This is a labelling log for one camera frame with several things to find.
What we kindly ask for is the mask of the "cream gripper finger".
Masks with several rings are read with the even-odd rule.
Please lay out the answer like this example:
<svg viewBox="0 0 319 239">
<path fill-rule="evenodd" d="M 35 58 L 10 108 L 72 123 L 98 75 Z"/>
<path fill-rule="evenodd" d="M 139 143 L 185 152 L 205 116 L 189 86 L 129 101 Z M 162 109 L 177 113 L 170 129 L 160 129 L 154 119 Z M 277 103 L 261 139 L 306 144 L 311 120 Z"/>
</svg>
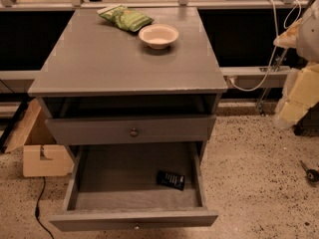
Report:
<svg viewBox="0 0 319 239">
<path fill-rule="evenodd" d="M 286 31 L 280 34 L 275 38 L 273 44 L 279 48 L 289 49 L 296 48 L 296 39 L 298 36 L 299 27 L 301 24 L 301 20 L 298 19 L 294 23 L 292 23 Z"/>
<path fill-rule="evenodd" d="M 319 103 L 319 64 L 308 63 L 287 76 L 273 122 L 280 129 L 298 124 Z"/>
</svg>

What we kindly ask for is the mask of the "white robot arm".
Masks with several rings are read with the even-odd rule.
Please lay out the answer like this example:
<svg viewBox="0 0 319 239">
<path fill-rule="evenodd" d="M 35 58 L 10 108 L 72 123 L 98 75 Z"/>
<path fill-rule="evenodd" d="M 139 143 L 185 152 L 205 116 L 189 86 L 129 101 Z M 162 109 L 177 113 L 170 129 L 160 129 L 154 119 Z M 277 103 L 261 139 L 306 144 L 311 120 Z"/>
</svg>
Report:
<svg viewBox="0 0 319 239">
<path fill-rule="evenodd" d="M 319 0 L 315 0 L 302 18 L 290 25 L 273 44 L 293 48 L 307 61 L 304 68 L 288 74 L 282 98 L 275 109 L 273 121 L 278 128 L 285 129 L 298 124 L 319 103 Z"/>
</svg>

